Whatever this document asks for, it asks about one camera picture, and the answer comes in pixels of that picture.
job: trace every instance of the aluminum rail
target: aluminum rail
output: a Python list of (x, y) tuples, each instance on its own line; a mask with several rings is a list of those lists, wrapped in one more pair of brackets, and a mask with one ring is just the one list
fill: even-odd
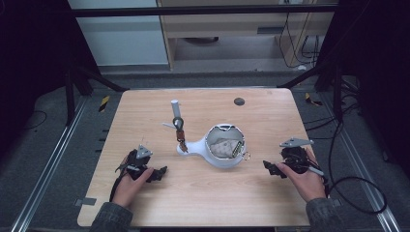
[(12, 232), (23, 232), (28, 228), (31, 219), (36, 213), (37, 208), (40, 205), (40, 202), (43, 199), (45, 191), (50, 183), (54, 172), (57, 169), (60, 159), (63, 157), (63, 154), (70, 142), (70, 139), (73, 135), (73, 132), (78, 124), (79, 119), (81, 118), (82, 113), (84, 112), (84, 107), (87, 102), (87, 98), (81, 97), (77, 106), (76, 116), (74, 117), (73, 122), (66, 126), (63, 134), (60, 137), (54, 151), (48, 160), (47, 165), (44, 168), (44, 171), (39, 178), (39, 181), (36, 183), (33, 191), (31, 192), (28, 200), (26, 201), (23, 209), (18, 215), (12, 226)]
[(51, 11), (46, 14), (74, 17), (147, 16), (147, 15), (221, 15), (221, 14), (268, 14), (268, 13), (328, 13), (354, 10), (353, 5), (295, 4), (295, 5), (242, 5), (242, 6), (195, 6), (155, 7), (121, 9), (72, 9)]
[[(324, 103), (329, 113), (331, 114), (331, 116), (335, 116), (332, 110), (332, 100), (330, 99), (330, 96), (328, 96), (327, 94), (320, 94), (320, 98), (324, 100)], [(371, 177), (371, 174), (369, 173), (369, 171), (367, 170), (366, 165), (362, 161), (359, 152), (356, 150), (355, 145), (349, 133), (345, 129), (341, 129), (340, 138), (343, 142), (344, 148), (346, 149), (347, 157), (349, 158), (353, 168), (355, 169), (356, 174), (358, 174), (359, 177), (362, 177), (374, 183), (374, 180)], [(362, 184), (362, 186), (363, 186), (367, 199), (370, 202), (373, 210), (381, 209), (384, 202), (383, 202), (383, 197), (380, 194), (380, 192), (377, 189), (372, 188), (368, 184)], [(383, 227), (384, 231), (386, 232), (400, 232), (401, 231), (397, 221), (395, 220), (395, 216), (393, 215), (389, 206), (382, 213), (378, 214), (377, 218), (379, 219), (380, 224)]]

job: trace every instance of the gray carpet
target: gray carpet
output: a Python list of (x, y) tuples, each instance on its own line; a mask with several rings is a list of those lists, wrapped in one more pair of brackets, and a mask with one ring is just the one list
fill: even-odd
[[(297, 75), (297, 72), (158, 73), (139, 76), (107, 76), (107, 78), (123, 87), (130, 88), (273, 87)], [(293, 91), (295, 102), (306, 123), (331, 116), (326, 105), (318, 106), (306, 102), (304, 89), (310, 92), (314, 101), (324, 102), (324, 98), (329, 94), (317, 94), (311, 91), (311, 81), (312, 79), (307, 80)], [(84, 113), (31, 220), (29, 228), (33, 231), (84, 230), (76, 223), (79, 207), (74, 205), (74, 201), (85, 196), (100, 150), (103, 148), (103, 140), (107, 135), (106, 130), (109, 130), (121, 98), (121, 93), (109, 90), (95, 81), (91, 83), (95, 91), (91, 97), (86, 97)], [(110, 96), (110, 100), (105, 111), (99, 112), (98, 109), (104, 96)], [(79, 101), (78, 94), (76, 94), (76, 101)], [(355, 103), (354, 99), (347, 99), (345, 107), (352, 103)], [(5, 231), (9, 230), (21, 212), (63, 132), (67, 118), (64, 88), (40, 97), (36, 103), (36, 110), (39, 112), (34, 112), (27, 124), (27, 128), (32, 129), (21, 132), (21, 137), (10, 151), (12, 159), (7, 163), (2, 163), (0, 228)], [(406, 218), (407, 212), (410, 212), (408, 197), (410, 182), (397, 164), (383, 161), (380, 148), (359, 113), (360, 108), (345, 114), (343, 129), (350, 135), (374, 182), (386, 194), (389, 209), (401, 231), (410, 231), (410, 221)], [(313, 128), (326, 121), (308, 123), (306, 128)], [(330, 123), (318, 130), (307, 132), (315, 141), (313, 149), (319, 164), (327, 175), (331, 139), (326, 138), (332, 137), (335, 129), (336, 125)], [(346, 148), (338, 136), (332, 152), (332, 172), (335, 179), (357, 175), (354, 165), (346, 154)], [(340, 184), (339, 188), (355, 204), (372, 210), (361, 183), (346, 182)], [(339, 195), (333, 191), (332, 197), (339, 198)], [(343, 205), (338, 207), (338, 210), (349, 230), (385, 231), (377, 216), (361, 213), (344, 200), (341, 201)], [(287, 231), (287, 229), (289, 228), (280, 228), (279, 231)]]

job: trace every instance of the yellow tape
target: yellow tape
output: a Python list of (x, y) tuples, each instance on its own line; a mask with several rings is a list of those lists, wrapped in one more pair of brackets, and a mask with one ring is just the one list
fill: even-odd
[(321, 101), (312, 101), (311, 98), (310, 98), (310, 94), (308, 94), (308, 93), (305, 93), (305, 101), (307, 103), (311, 103), (311, 104), (315, 104), (315, 105), (322, 105)]
[(108, 103), (108, 100), (109, 100), (109, 96), (105, 96), (102, 98), (102, 104), (100, 105), (99, 112), (104, 112), (105, 107)]

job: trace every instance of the wire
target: wire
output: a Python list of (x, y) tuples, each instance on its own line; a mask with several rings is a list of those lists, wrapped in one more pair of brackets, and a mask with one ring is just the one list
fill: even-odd
[(334, 120), (335, 120), (335, 117), (332, 118), (331, 120), (326, 121), (325, 123), (323, 123), (323, 124), (321, 124), (321, 125), (319, 125), (319, 126), (316, 126), (316, 127), (310, 128), (310, 129), (306, 129), (306, 131), (313, 131), (313, 130), (316, 130), (316, 129), (323, 128), (323, 127), (325, 127), (326, 125), (332, 123)]
[[(342, 128), (340, 128), (338, 131), (336, 131), (336, 135), (339, 135), (341, 133)], [(331, 137), (309, 137), (309, 139), (320, 139), (320, 140), (327, 140), (327, 139), (333, 139), (335, 136), (331, 136)]]
[(319, 51), (319, 44), (320, 44), (319, 36), (317, 36), (317, 35), (315, 36), (313, 51), (309, 51), (309, 52), (304, 51), (305, 46), (307, 44), (307, 41), (308, 41), (308, 36), (305, 37), (305, 40), (302, 44), (301, 53), (302, 53), (303, 57), (310, 59), (310, 66), (313, 68), (314, 66), (316, 66), (316, 62), (317, 62), (317, 59), (318, 59), (319, 53), (320, 53), (320, 51)]
[(326, 118), (316, 119), (316, 120), (313, 120), (313, 121), (305, 122), (304, 124), (317, 123), (317, 122), (320, 122), (320, 121), (323, 121), (323, 120), (326, 120), (326, 119), (330, 119), (330, 118), (335, 118), (335, 117), (330, 116), (330, 117), (326, 117)]
[(343, 96), (343, 97), (341, 98), (341, 100), (343, 101), (344, 99), (347, 99), (347, 98), (349, 98), (349, 97), (354, 98), (355, 100), (358, 99), (358, 95), (356, 95), (356, 94), (347, 94), (347, 95)]
[(293, 44), (292, 38), (291, 38), (291, 36), (290, 36), (288, 21), (289, 21), (289, 13), (286, 14), (286, 20), (284, 21), (283, 30), (281, 31), (280, 36), (279, 36), (279, 50), (280, 50), (280, 52), (281, 52), (281, 54), (282, 54), (282, 56), (283, 56), (283, 58), (284, 58), (284, 53), (283, 53), (283, 50), (282, 50), (282, 48), (281, 48), (281, 38), (282, 38), (282, 35), (283, 35), (283, 32), (284, 32), (285, 28), (287, 28), (287, 34), (289, 35), (289, 41), (290, 41), (290, 44), (292, 45), (293, 55), (295, 56), (296, 60), (298, 60), (298, 62), (299, 62), (300, 64), (297, 65), (297, 66), (290, 66), (290, 65), (288, 65), (288, 64), (286, 63), (286, 60), (284, 60), (284, 63), (285, 63), (285, 65), (286, 65), (287, 68), (297, 68), (297, 67), (299, 67), (300, 65), (305, 65), (305, 64), (308, 64), (309, 62), (304, 62), (304, 61), (299, 60), (299, 58), (298, 58), (298, 56), (297, 56), (297, 54), (296, 54), (295, 45)]
[[(349, 205), (351, 205), (351, 206), (352, 206), (353, 208), (355, 208), (356, 210), (358, 210), (358, 211), (360, 211), (360, 212), (363, 212), (363, 213), (366, 213), (366, 214), (370, 214), (370, 215), (380, 214), (380, 213), (382, 213), (383, 211), (385, 211), (386, 208), (387, 208), (387, 198), (386, 198), (386, 195), (384, 194), (384, 192), (383, 192), (378, 186), (376, 186), (373, 182), (371, 182), (371, 181), (369, 181), (369, 180), (366, 180), (366, 179), (364, 179), (364, 178), (361, 178), (361, 177), (356, 177), (356, 176), (343, 177), (343, 178), (341, 178), (341, 179), (339, 179), (339, 180), (337, 180), (337, 181), (335, 182), (335, 179), (334, 179), (334, 176), (333, 176), (333, 172), (332, 172), (332, 153), (333, 153), (333, 148), (334, 148), (334, 145), (335, 145), (335, 140), (336, 140), (336, 137), (337, 137), (338, 128), (339, 128), (342, 124), (343, 124), (343, 121), (340, 121), (340, 122), (337, 124), (337, 129), (335, 130), (334, 138), (332, 139), (331, 147), (330, 147), (330, 150), (329, 150), (328, 166), (329, 166), (329, 176), (330, 176), (330, 180), (331, 180), (331, 184), (332, 184), (332, 186), (329, 188), (329, 193), (332, 192), (333, 189), (335, 189), (335, 190), (338, 192), (338, 194), (340, 195), (340, 197), (343, 198)], [(338, 185), (338, 184), (340, 184), (340, 183), (342, 183), (342, 182), (344, 182), (344, 181), (346, 181), (346, 180), (359, 180), (359, 181), (363, 181), (363, 182), (366, 182), (366, 183), (372, 185), (372, 186), (373, 186), (375, 189), (377, 189), (377, 190), (380, 192), (380, 194), (383, 196), (383, 202), (384, 202), (383, 206), (382, 206), (379, 210), (377, 210), (377, 211), (369, 211), (369, 210), (365, 210), (365, 209), (363, 209), (363, 208), (357, 206), (357, 205), (354, 204), (353, 202), (351, 202), (351, 201), (350, 201), (349, 199), (347, 199), (347, 197), (346, 197), (343, 193), (341, 193), (340, 190), (337, 188), (337, 185)]]
[(37, 125), (31, 126), (31, 127), (28, 127), (28, 128), (24, 128), (24, 130), (31, 130), (31, 129), (37, 128), (37, 127), (39, 127), (41, 124), (43, 124), (43, 123), (45, 122), (45, 120), (47, 119), (47, 114), (46, 114), (44, 111), (34, 110), (33, 113), (42, 113), (42, 114), (44, 115), (43, 120), (42, 120), (41, 122), (39, 122)]
[(343, 114), (350, 114), (354, 109), (359, 108), (359, 105), (357, 103), (354, 103), (350, 105), (349, 107), (343, 109)]

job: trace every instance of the floor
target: floor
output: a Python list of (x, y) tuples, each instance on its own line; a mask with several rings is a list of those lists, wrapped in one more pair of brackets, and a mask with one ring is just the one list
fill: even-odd
[[(309, 38), (301, 60), (301, 66), (289, 68), (281, 58), (278, 45), (272, 37), (220, 38), (215, 43), (200, 40), (180, 40), (175, 54), (175, 67), (168, 71), (143, 71), (136, 75), (107, 74), (106, 78), (132, 88), (181, 88), (262, 86), (275, 87), (305, 69), (314, 66), (308, 52), (314, 49), (314, 38)], [(333, 120), (319, 130), (309, 130), (332, 118), (331, 92), (316, 93), (312, 89), (315, 77), (296, 86), (292, 92), (309, 137), (316, 141), (313, 149), (319, 163), (326, 166), (330, 159), (332, 137), (336, 129)], [(93, 174), (99, 153), (103, 148), (107, 129), (115, 114), (115, 102), (120, 93), (113, 92), (98, 82), (91, 81), (95, 92), (91, 98), (76, 93), (77, 105), (83, 105), (80, 126), (65, 128), (66, 111), (64, 89), (58, 89), (38, 99), (27, 130), (11, 150), (13, 159), (2, 164), (0, 231), (84, 231), (76, 225), (78, 206), (75, 202), (84, 197)], [(306, 101), (310, 93), (312, 102)], [(110, 104), (104, 113), (96, 110), (101, 99), (110, 96)], [(346, 105), (354, 105), (354, 99), (346, 99)], [(332, 168), (337, 177), (356, 174), (378, 183), (389, 199), (389, 207), (380, 215), (359, 212), (348, 204), (340, 208), (340, 214), (348, 221), (350, 231), (410, 231), (406, 213), (410, 210), (408, 195), (410, 183), (393, 163), (385, 163), (379, 156), (377, 142), (360, 109), (352, 108), (345, 114), (344, 127), (334, 146)], [(62, 134), (70, 140), (61, 144)], [(365, 184), (343, 184), (341, 189), (356, 204), (377, 209), (383, 205), (381, 195)], [(295, 231), (296, 228), (280, 228), (278, 231)]]

